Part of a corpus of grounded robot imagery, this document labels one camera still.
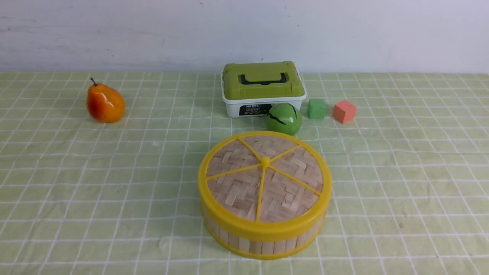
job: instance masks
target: white wall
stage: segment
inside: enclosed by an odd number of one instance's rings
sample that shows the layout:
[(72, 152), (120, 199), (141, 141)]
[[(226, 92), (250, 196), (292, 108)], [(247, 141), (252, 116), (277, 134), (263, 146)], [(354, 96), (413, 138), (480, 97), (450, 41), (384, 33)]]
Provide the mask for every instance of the white wall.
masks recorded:
[(0, 70), (283, 60), (302, 72), (488, 73), (489, 1), (0, 0)]

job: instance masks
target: cracked green ball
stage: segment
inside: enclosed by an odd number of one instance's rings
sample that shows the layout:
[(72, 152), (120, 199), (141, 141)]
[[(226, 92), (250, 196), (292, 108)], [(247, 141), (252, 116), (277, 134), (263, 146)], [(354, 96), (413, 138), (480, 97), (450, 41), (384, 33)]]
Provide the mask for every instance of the cracked green ball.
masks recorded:
[(295, 135), (302, 125), (302, 116), (294, 106), (289, 103), (273, 105), (266, 116), (267, 128), (270, 131)]

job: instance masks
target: tablecloth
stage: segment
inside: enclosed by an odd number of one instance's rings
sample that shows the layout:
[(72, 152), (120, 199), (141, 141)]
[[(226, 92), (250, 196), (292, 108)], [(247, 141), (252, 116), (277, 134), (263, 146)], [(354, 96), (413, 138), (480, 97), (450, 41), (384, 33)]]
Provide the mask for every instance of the tablecloth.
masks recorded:
[[(85, 107), (90, 77), (121, 92), (117, 123)], [(219, 74), (0, 74), (0, 274), (488, 274), (489, 76), (303, 74), (324, 120), (297, 137), (333, 178), (325, 225), (257, 261), (203, 226), (197, 170), (233, 134)], [(354, 121), (330, 117), (348, 99)]]

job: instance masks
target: box handle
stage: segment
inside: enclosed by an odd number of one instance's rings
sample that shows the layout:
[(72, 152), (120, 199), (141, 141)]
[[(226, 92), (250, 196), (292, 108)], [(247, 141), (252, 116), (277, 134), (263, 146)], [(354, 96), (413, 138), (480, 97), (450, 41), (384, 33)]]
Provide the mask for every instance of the box handle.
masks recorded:
[(287, 82), (287, 78), (285, 77), (284, 73), (281, 73), (280, 76), (282, 77), (280, 80), (271, 80), (271, 81), (247, 81), (246, 77), (244, 74), (241, 75), (241, 84), (243, 85), (252, 85), (252, 84), (261, 84), (261, 85), (268, 85), (272, 83), (285, 83)]

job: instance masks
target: yellow plastic rim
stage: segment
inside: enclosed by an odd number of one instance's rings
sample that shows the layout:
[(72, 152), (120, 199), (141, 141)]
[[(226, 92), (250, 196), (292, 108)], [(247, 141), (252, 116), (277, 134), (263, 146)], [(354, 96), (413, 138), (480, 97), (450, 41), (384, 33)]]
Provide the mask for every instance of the yellow plastic rim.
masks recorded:
[[(287, 220), (283, 222), (278, 222), (278, 223), (261, 223), (257, 221), (250, 221), (246, 220), (243, 218), (240, 218), (238, 216), (235, 216), (231, 212), (227, 211), (222, 205), (220, 205), (210, 192), (208, 186), (207, 186), (207, 180), (223, 176), (229, 173), (233, 172), (239, 172), (239, 171), (244, 171), (247, 169), (259, 167), (259, 166), (264, 166), (265, 168), (270, 168), (273, 169), (277, 172), (282, 172), (279, 169), (276, 169), (273, 167), (272, 163), (274, 160), (284, 156), (286, 153), (291, 152), (292, 149), (287, 150), (286, 152), (277, 155), (275, 158), (272, 158), (271, 160), (263, 161), (262, 158), (253, 150), (249, 144), (243, 142), (243, 138), (245, 137), (251, 137), (251, 136), (271, 136), (271, 137), (277, 137), (277, 138), (283, 138), (290, 140), (294, 143), (296, 143), (298, 146), (294, 147), (293, 149), (296, 149), (298, 147), (303, 147), (306, 151), (308, 151), (314, 159), (317, 161), (319, 168), (321, 169), (322, 176), (323, 176), (323, 188), (320, 193), (318, 193), (316, 190), (314, 192), (318, 195), (318, 200), (316, 203), (304, 214)], [(248, 149), (255, 154), (258, 160), (260, 160), (260, 164), (257, 165), (252, 165), (248, 167), (243, 167), (240, 169), (228, 171), (225, 173), (221, 173), (219, 175), (213, 176), (213, 177), (207, 177), (207, 168), (213, 158), (213, 156), (221, 150), (224, 146), (227, 144), (239, 140), (241, 141)], [(291, 178), (292, 180), (298, 182), (300, 185), (304, 186), (306, 185), (305, 183), (301, 183), (300, 180), (297, 180), (293, 178), (292, 176), (288, 174), (284, 174), (285, 176)], [(262, 177), (262, 181), (260, 184), (260, 191), (259, 191), (259, 200), (261, 198), (261, 195), (263, 193), (263, 180), (264, 177)], [(320, 154), (314, 150), (310, 145), (307, 143), (278, 132), (270, 132), (270, 131), (256, 131), (256, 132), (248, 132), (248, 133), (242, 133), (235, 135), (233, 137), (230, 137), (228, 139), (223, 140), (214, 148), (212, 148), (207, 155), (204, 157), (202, 160), (202, 163), (199, 168), (199, 174), (198, 174), (198, 185), (199, 185), (199, 192), (202, 197), (202, 203), (207, 207), (208, 209), (208, 215), (214, 221), (216, 224), (218, 224), (221, 228), (226, 230), (228, 233), (233, 234), (235, 236), (241, 237), (241, 238), (246, 238), (252, 241), (262, 241), (262, 242), (274, 242), (274, 241), (281, 241), (281, 240), (286, 240), (289, 238), (294, 238), (297, 237), (305, 232), (307, 232), (309, 229), (311, 229), (320, 219), (323, 218), (324, 212), (326, 211), (326, 207), (328, 206), (330, 196), (331, 196), (331, 190), (332, 190), (332, 180), (331, 180), (331, 174), (328, 169), (328, 166), (324, 162), (323, 158), (321, 157)]]

